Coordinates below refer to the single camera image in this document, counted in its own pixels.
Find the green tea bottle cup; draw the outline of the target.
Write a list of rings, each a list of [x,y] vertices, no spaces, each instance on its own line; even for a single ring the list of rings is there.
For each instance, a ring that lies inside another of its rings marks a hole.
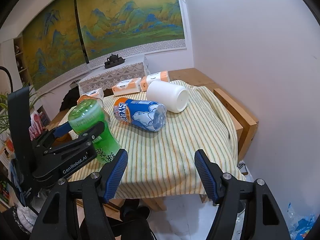
[[[87,133],[91,137],[100,163],[109,163],[115,158],[120,146],[109,130],[105,111],[99,101],[86,99],[80,102],[69,113],[68,122],[76,134]]]

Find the orange patterned paper cup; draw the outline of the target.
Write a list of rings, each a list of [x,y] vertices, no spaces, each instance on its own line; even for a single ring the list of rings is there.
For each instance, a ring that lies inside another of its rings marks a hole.
[[[77,105],[79,105],[81,102],[83,102],[85,100],[95,100],[99,103],[99,105],[101,107],[103,107],[103,99],[102,98],[96,98],[96,97],[89,96],[89,95],[80,96],[80,98],[77,100]]]

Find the white paper cup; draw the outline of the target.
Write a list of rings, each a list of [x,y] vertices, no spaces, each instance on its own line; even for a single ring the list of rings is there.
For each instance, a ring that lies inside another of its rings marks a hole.
[[[146,97],[150,101],[163,104],[170,112],[180,113],[188,104],[189,93],[184,86],[153,81],[147,88]]]

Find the tissue pack with barcode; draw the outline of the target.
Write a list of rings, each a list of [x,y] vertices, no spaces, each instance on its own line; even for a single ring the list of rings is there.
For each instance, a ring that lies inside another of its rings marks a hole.
[[[90,96],[90,97],[93,97],[93,98],[96,98],[96,99],[101,99],[103,100],[104,98],[104,91],[102,88],[97,88],[95,90],[92,90],[90,92],[87,92],[87,93],[84,93],[83,95],[85,96]]]

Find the green spider plant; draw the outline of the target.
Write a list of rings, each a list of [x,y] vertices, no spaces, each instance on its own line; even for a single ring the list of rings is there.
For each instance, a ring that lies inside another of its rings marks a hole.
[[[29,110],[30,110],[30,113],[33,113],[33,111],[35,111],[36,103],[46,95],[52,94],[52,92],[46,92],[46,93],[32,92],[32,89],[34,88],[33,85],[31,85],[28,88],[29,88]],[[8,95],[9,95],[9,92],[5,92],[4,94],[1,93],[1,134],[9,131]]]

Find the tissue pack middle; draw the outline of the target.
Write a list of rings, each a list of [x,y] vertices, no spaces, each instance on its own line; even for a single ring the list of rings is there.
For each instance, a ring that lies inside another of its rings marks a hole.
[[[121,96],[133,93],[139,93],[141,91],[140,82],[142,78],[128,79],[120,81],[112,87],[114,96]]]

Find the black teapot set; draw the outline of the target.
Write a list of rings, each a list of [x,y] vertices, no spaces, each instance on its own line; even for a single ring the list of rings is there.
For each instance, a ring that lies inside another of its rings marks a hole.
[[[119,56],[118,54],[111,54],[104,63],[104,67],[106,69],[118,66],[120,64],[123,64],[125,62],[125,59]]]

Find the white lace tablecloth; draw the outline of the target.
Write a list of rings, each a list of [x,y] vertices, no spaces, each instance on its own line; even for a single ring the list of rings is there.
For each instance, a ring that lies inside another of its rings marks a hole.
[[[120,81],[144,77],[150,74],[148,66],[146,56],[138,55],[129,57],[124,63],[110,69],[97,68],[79,81],[79,93],[82,95],[98,88],[107,90]]]

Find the tissue pack far right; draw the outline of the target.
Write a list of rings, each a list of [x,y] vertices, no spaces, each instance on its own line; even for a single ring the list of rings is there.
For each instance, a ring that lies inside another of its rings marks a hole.
[[[149,74],[147,76],[144,76],[140,81],[141,91],[146,92],[148,86],[153,81],[169,82],[170,78],[169,78],[168,71],[166,70],[166,71],[157,72],[157,73],[153,73],[153,74]]]

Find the green landscape wall painting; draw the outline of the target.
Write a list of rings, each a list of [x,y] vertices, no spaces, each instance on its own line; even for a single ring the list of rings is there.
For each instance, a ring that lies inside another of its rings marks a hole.
[[[49,90],[122,57],[185,47],[179,0],[54,0],[23,30],[35,89]]]

